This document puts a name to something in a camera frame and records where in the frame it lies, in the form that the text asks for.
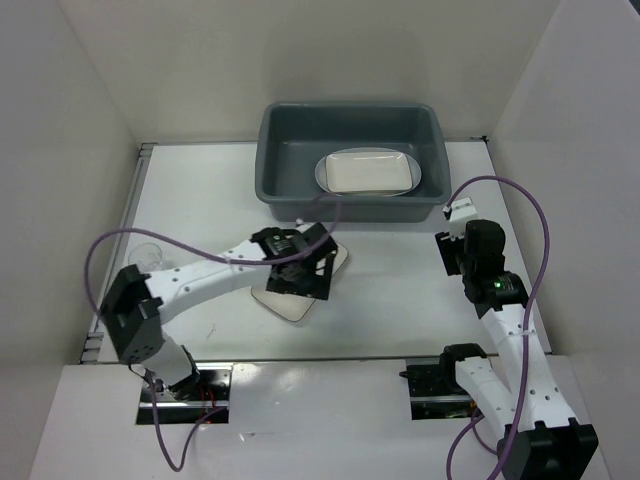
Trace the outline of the rectangular white plate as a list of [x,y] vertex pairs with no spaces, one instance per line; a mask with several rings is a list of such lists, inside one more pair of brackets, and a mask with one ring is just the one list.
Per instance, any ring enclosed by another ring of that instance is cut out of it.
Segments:
[[397,151],[335,152],[324,160],[329,191],[340,194],[397,193],[413,186],[410,162]]
[[250,293],[259,305],[290,323],[301,321],[316,302],[310,297],[278,294],[258,287],[252,287]]

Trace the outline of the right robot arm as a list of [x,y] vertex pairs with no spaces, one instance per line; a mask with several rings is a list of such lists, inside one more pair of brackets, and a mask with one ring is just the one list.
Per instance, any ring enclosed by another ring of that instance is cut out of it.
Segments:
[[504,478],[581,478],[597,434],[567,403],[525,316],[530,297],[520,277],[505,268],[504,230],[490,220],[453,221],[436,242],[447,274],[461,276],[504,370],[498,376],[477,344],[451,345],[440,357],[439,384],[476,403],[497,436]]

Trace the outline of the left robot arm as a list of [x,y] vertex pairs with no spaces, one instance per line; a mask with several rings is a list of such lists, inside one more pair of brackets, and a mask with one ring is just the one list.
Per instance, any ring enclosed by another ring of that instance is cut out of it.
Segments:
[[338,245],[320,223],[293,229],[264,228],[219,255],[143,273],[122,268],[105,294],[99,314],[117,358],[139,364],[174,398],[200,388],[200,371],[187,348],[165,326],[187,310],[236,290],[261,287],[315,300],[329,297]]

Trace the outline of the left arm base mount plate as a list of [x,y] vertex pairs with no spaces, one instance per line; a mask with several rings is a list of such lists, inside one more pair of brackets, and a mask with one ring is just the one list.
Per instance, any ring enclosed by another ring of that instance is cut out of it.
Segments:
[[199,364],[200,383],[185,397],[175,398],[160,380],[154,380],[157,416],[160,425],[226,424],[233,367],[224,363]]

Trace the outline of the large oval white plate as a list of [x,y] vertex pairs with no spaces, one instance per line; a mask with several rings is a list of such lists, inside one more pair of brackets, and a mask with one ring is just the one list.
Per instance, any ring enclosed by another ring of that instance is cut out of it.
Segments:
[[[400,152],[398,150],[394,150],[394,149],[389,149],[389,148],[383,148],[383,147],[358,147],[358,148],[348,148],[348,149],[343,149],[343,150],[339,150],[339,151],[335,151],[335,152],[346,152],[346,151],[364,151],[364,150],[375,150],[375,151],[384,151],[384,150],[389,150],[389,151],[397,151]],[[326,192],[330,192],[330,193],[334,193],[328,190],[327,186],[326,186],[326,182],[325,182],[325,168],[324,168],[324,160],[326,158],[325,155],[324,157],[322,157],[316,164],[315,167],[315,180],[316,183],[320,186],[320,188]],[[334,193],[337,195],[349,195],[349,196],[355,196],[355,195],[377,195],[377,196],[399,196],[399,195],[403,195],[405,193],[411,192],[412,190],[414,190],[418,184],[421,181],[421,177],[422,177],[422,170],[421,167],[419,166],[418,162],[409,154],[405,154],[407,159],[410,162],[410,167],[411,167],[411,173],[412,173],[412,177],[413,177],[413,186],[404,192],[397,192],[397,193],[382,193],[382,192],[376,192],[376,193],[354,193],[354,194],[340,194],[340,193]]]

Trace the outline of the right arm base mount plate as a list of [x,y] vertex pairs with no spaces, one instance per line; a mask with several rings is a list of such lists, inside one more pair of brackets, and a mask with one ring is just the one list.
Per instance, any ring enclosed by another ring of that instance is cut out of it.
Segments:
[[477,407],[465,391],[448,383],[437,357],[407,359],[399,376],[408,388],[413,420],[470,418]]

